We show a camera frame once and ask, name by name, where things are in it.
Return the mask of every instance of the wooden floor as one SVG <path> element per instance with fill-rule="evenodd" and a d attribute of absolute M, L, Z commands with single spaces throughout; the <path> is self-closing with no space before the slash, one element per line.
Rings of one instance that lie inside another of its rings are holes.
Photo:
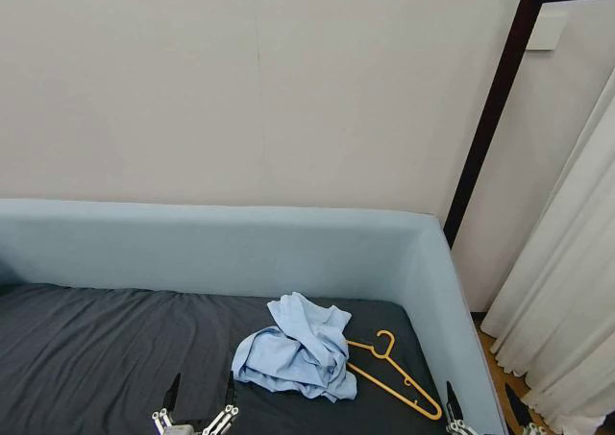
<path fill-rule="evenodd" d="M 487 359 L 489 371 L 491 372 L 491 378 L 493 379 L 493 384 L 496 387 L 496 392 L 498 393 L 498 398 L 500 399 L 500 405 L 502 406 L 502 410 L 504 411 L 504 417 L 506 419 L 506 422 L 515 432 L 515 435 L 521 435 L 523 433 L 523 429 L 519 426 L 517 420 L 512 414 L 512 409 L 510 409 L 510 403 L 508 402 L 508 397 L 506 396 L 506 390 L 504 386 L 507 383 L 510 387 L 512 387 L 512 389 L 515 391 L 519 398 L 521 398 L 529 391 L 529 387 L 528 385 L 526 385 L 526 382 L 521 377 L 515 377 L 513 374 L 506 374 L 504 370 L 498 366 L 495 357 L 489 351 L 489 348 L 494 343 L 495 339 L 493 337 L 487 336 L 478 328 L 477 331 L 479 332 L 482 350 L 484 351 L 485 357 Z M 535 423 L 545 427 L 549 434 L 553 434 L 553 432 L 549 430 L 549 427 L 545 424 L 539 414 L 531 410 L 529 411 Z"/>

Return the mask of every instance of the orange hanger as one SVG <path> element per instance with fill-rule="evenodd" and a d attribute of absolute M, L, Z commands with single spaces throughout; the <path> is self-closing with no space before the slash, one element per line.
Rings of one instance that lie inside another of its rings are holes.
<path fill-rule="evenodd" d="M 395 336 L 390 332 L 387 331 L 385 329 L 381 329 L 380 331 L 378 331 L 378 333 L 376 334 L 378 337 L 382 336 L 382 335 L 388 336 L 388 338 L 391 340 L 391 342 L 389 343 L 388 347 L 386 348 L 386 352 L 385 353 L 378 353 L 376 352 L 376 349 L 374 349 L 374 346 L 368 346 L 366 344 L 361 344 L 360 342 L 354 342 L 354 341 L 346 341 L 348 343 L 349 346 L 354 346 L 354 347 L 359 347 L 360 349 L 366 349 L 372 352 L 372 355 L 374 355 L 376 358 L 378 358 L 379 360 L 386 360 L 389 362 L 389 364 L 395 368 L 403 377 L 404 377 L 404 384 L 408 387 L 412 386 L 414 387 L 416 390 L 419 391 L 419 393 L 425 397 L 433 406 L 433 409 L 435 410 L 435 412 L 429 412 L 425 409 L 423 409 L 421 406 L 419 406 L 418 404 L 418 400 L 416 399 L 415 401 L 410 401 L 409 399 L 407 399 L 406 397 L 404 397 L 403 395 L 399 394 L 398 392 L 395 392 L 393 389 L 391 389 L 388 385 L 383 384 L 382 382 L 380 382 L 379 380 L 377 380 L 375 377 L 373 377 L 372 375 L 367 374 L 366 372 L 364 372 L 361 368 L 358 368 L 357 366 L 353 365 L 350 362 L 347 362 L 346 364 L 348 365 L 348 367 L 353 370 L 356 371 L 357 373 L 359 373 L 360 375 L 362 375 L 363 377 L 371 380 L 372 382 L 374 382 L 376 385 L 378 385 L 379 387 L 381 387 L 382 389 L 384 389 L 386 392 L 388 392 L 389 394 L 391 394 L 393 397 L 395 397 L 396 399 L 400 399 L 401 401 L 403 401 L 405 404 L 407 404 L 408 406 L 410 406 L 411 408 L 415 409 L 416 411 L 418 411 L 419 413 L 421 413 L 423 416 L 425 416 L 426 418 L 432 419 L 434 421 L 437 421 L 438 419 L 440 419 L 442 417 L 442 408 L 440 408 L 440 405 L 438 403 L 435 402 L 435 400 L 429 396 L 429 394 L 427 392 L 425 392 L 425 390 L 423 390 L 423 388 L 417 384 L 414 379 L 412 377 L 410 377 L 410 375 L 408 373 L 406 373 L 406 371 L 404 371 L 400 365 L 398 365 L 397 363 L 395 363 L 395 361 L 393 360 L 393 358 L 390 357 L 391 351 L 393 350 L 393 345 L 395 344 Z"/>

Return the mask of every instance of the white wall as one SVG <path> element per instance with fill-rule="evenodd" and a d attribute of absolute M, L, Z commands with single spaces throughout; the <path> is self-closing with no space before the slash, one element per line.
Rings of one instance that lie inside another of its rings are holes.
<path fill-rule="evenodd" d="M 446 215 L 518 0 L 0 0 L 0 197 Z"/>
<path fill-rule="evenodd" d="M 453 248 L 474 311 L 502 286 L 615 65 L 615 0 L 547 8 L 569 22 L 555 51 L 526 53 Z"/>

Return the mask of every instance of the light blue shirt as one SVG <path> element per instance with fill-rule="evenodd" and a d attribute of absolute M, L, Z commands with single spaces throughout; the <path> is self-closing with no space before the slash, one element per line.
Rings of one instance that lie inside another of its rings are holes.
<path fill-rule="evenodd" d="M 262 329 L 237 347 L 235 380 L 271 391 L 295 390 L 314 399 L 354 399 L 357 379 L 346 371 L 348 344 L 342 331 L 352 315 L 320 307 L 299 293 L 267 304 L 277 326 Z"/>

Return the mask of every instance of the dark gray bed sheet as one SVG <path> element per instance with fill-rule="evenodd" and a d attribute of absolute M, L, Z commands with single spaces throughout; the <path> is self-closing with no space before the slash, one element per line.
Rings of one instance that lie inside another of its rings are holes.
<path fill-rule="evenodd" d="M 1 287 L 0 431 L 4 434 L 155 434 L 153 411 L 181 372 L 175 416 L 213 417 L 224 401 L 234 350 L 273 324 L 267 299 L 74 289 Z M 394 359 L 437 399 L 403 309 L 391 302 L 312 299 L 353 314 L 348 339 L 373 343 L 381 328 L 397 338 Z M 404 395 L 419 398 L 367 350 L 351 361 Z M 358 376 L 353 401 L 330 403 L 236 384 L 235 434 L 439 434 L 430 421 Z"/>

